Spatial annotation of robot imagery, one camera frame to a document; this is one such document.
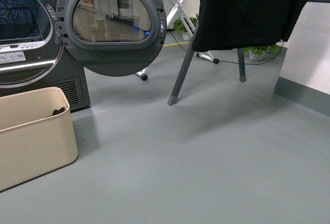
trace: black clothing item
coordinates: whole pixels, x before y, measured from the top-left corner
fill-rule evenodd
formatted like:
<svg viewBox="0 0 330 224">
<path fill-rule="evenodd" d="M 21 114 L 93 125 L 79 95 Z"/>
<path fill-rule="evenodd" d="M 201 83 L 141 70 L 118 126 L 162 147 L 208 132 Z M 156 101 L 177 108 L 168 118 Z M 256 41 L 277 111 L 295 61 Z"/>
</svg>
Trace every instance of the black clothing item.
<svg viewBox="0 0 330 224">
<path fill-rule="evenodd" d="M 308 0 L 201 0 L 192 50 L 231 50 L 288 41 Z"/>
</svg>

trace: laundry basket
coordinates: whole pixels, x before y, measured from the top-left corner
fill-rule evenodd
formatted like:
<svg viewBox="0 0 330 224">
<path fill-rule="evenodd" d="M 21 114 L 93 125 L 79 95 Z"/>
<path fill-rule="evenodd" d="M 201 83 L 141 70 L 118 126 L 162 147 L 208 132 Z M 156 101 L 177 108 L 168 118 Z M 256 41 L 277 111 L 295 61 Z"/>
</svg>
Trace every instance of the laundry basket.
<svg viewBox="0 0 330 224">
<path fill-rule="evenodd" d="M 63 107 L 63 112 L 53 113 Z M 69 103 L 60 88 L 0 98 L 0 191 L 66 166 L 77 157 Z"/>
</svg>

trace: ironing board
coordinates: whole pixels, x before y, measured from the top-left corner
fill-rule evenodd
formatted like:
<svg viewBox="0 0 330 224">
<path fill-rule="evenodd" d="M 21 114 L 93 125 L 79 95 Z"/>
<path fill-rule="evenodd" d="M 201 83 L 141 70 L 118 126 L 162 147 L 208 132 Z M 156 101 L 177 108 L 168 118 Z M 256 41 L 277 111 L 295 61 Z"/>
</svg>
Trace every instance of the ironing board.
<svg viewBox="0 0 330 224">
<path fill-rule="evenodd" d="M 193 37 L 192 31 L 195 31 L 195 26 L 191 22 L 190 18 L 187 15 L 187 12 L 185 11 L 185 9 L 182 5 L 184 0 L 169 0 L 169 1 L 170 1 L 171 5 L 173 5 L 173 7 L 172 7 L 172 10 L 170 11 L 170 13 L 167 15 L 167 18 L 166 18 L 167 23 L 169 24 L 173 20 L 174 16 L 177 14 L 178 17 L 180 18 L 180 20 L 182 21 L 184 27 L 188 31 L 188 34 L 192 38 Z M 205 52 L 205 53 L 206 54 L 197 53 L 196 55 L 202 59 L 212 61 L 215 64 L 219 63 L 219 60 L 214 58 L 210 51 Z M 147 80 L 147 75 L 145 73 L 146 69 L 147 68 L 136 73 L 136 75 L 139 76 L 143 81 Z"/>
</svg>

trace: dryer door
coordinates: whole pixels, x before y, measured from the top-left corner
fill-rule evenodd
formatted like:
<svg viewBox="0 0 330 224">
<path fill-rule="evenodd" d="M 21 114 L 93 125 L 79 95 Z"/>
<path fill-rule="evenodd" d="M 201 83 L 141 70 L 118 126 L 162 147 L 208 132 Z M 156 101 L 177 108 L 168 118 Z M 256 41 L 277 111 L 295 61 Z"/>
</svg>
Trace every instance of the dryer door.
<svg viewBox="0 0 330 224">
<path fill-rule="evenodd" d="M 58 0 L 52 16 L 69 53 L 103 75 L 141 71 L 166 37 L 161 0 Z"/>
</svg>

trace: potted plant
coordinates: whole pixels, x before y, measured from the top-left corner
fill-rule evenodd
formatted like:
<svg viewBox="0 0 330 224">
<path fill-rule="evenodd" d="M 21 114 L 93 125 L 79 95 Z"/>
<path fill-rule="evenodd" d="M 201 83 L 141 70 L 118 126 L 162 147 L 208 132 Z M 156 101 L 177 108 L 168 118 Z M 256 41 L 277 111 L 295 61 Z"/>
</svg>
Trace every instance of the potted plant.
<svg viewBox="0 0 330 224">
<path fill-rule="evenodd" d="M 198 14 L 196 14 L 196 18 L 195 17 L 189 17 L 189 19 L 191 20 L 192 24 L 196 27 L 197 22 L 198 22 Z M 190 40 L 190 35 L 188 34 L 188 31 L 186 30 L 183 22 L 180 19 L 177 19 L 177 20 L 174 21 L 173 29 L 174 29 L 174 32 L 181 32 L 184 40 Z"/>
<path fill-rule="evenodd" d="M 249 52 L 251 60 L 263 60 L 266 52 L 273 51 L 275 53 L 279 52 L 279 46 L 268 45 L 268 46 L 253 46 L 253 47 L 245 47 L 244 52 Z"/>
</svg>

